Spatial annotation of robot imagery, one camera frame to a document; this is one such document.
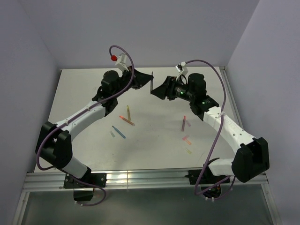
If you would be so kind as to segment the purple pen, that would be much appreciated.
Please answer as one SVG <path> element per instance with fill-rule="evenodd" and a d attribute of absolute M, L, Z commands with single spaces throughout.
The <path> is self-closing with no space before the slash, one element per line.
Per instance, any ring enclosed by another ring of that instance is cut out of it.
<path fill-rule="evenodd" d="M 151 81 L 150 81 L 150 93 L 152 92 L 152 90 L 153 90 L 153 80 L 154 80 L 154 76 L 153 76 L 154 74 L 153 74 L 153 71 L 151 72 Z"/>

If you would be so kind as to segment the pink pen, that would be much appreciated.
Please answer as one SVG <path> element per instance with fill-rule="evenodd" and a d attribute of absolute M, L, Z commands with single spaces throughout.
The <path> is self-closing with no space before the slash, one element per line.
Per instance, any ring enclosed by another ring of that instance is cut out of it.
<path fill-rule="evenodd" d="M 182 132 L 184 132 L 185 124 L 186 124 L 186 116 L 184 115 L 183 121 L 182 121 L 182 126 L 181 126 L 181 131 L 182 131 Z"/>

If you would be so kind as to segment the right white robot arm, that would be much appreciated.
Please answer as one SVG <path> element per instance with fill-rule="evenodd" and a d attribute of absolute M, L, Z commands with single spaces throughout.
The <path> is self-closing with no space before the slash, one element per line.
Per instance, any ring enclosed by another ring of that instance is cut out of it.
<path fill-rule="evenodd" d="M 234 176 L 245 183 L 270 167 L 267 141 L 255 138 L 222 112 L 219 104 L 207 95 L 206 81 L 202 74 L 193 73 L 184 84 L 176 77 L 166 80 L 151 91 L 159 99 L 174 100 L 181 98 L 189 102 L 191 111 L 207 123 L 230 145 L 234 158 L 209 160 L 208 168 L 203 171 L 205 181 L 212 183 L 219 176 Z"/>

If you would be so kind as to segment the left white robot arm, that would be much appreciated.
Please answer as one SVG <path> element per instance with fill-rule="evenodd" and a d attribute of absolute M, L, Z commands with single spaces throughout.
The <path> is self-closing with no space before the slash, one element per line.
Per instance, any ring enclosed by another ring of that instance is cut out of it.
<path fill-rule="evenodd" d="M 101 86 L 92 100 L 79 112 L 57 123 L 42 125 L 36 146 L 36 162 L 40 170 L 42 158 L 73 176 L 75 183 L 86 187 L 91 183 L 91 169 L 73 155 L 72 141 L 88 126 L 109 115 L 118 104 L 118 96 L 130 88 L 138 90 L 153 80 L 153 75 L 128 68 L 119 75 L 115 70 L 104 73 Z"/>

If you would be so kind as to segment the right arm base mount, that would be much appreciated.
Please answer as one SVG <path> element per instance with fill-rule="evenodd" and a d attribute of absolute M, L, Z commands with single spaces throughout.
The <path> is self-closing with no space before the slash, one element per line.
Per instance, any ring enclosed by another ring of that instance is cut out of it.
<path fill-rule="evenodd" d="M 218 158 L 215 158 L 215 159 L 209 161 L 209 163 L 208 163 L 207 167 L 205 168 L 204 173 L 200 179 L 199 185 L 208 185 L 207 187 L 209 187 L 209 186 L 221 181 L 222 179 L 224 179 L 226 177 L 225 175 L 218 175 L 218 176 L 213 175 L 211 169 L 209 168 L 209 165 L 213 161 L 216 161 L 217 159 Z M 203 168 L 188 170 L 187 175 L 185 175 L 184 177 L 189 180 L 190 185 L 196 184 L 197 179 L 198 179 L 201 171 L 203 170 Z M 207 187 L 200 187 L 200 189 L 201 189 L 201 191 L 203 191 Z M 203 196 L 205 198 L 215 200 L 216 198 L 219 198 L 221 196 L 221 194 L 222 194 L 221 184 L 218 184 L 215 187 L 210 188 L 208 191 L 204 192 Z"/>

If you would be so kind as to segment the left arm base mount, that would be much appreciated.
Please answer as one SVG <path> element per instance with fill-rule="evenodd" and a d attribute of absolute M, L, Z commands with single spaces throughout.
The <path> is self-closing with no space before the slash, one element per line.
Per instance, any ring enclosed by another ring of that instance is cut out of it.
<path fill-rule="evenodd" d="M 91 173 L 88 175 L 87 179 L 80 180 L 75 178 L 70 174 L 66 174 L 63 188 L 64 189 L 73 189 L 73 199 L 75 204 L 84 207 L 91 207 L 101 204 L 107 196 L 106 191 L 104 190 L 107 181 L 106 173 Z M 99 189 L 102 191 L 102 198 L 95 203 L 89 203 L 95 193 L 95 190 Z"/>

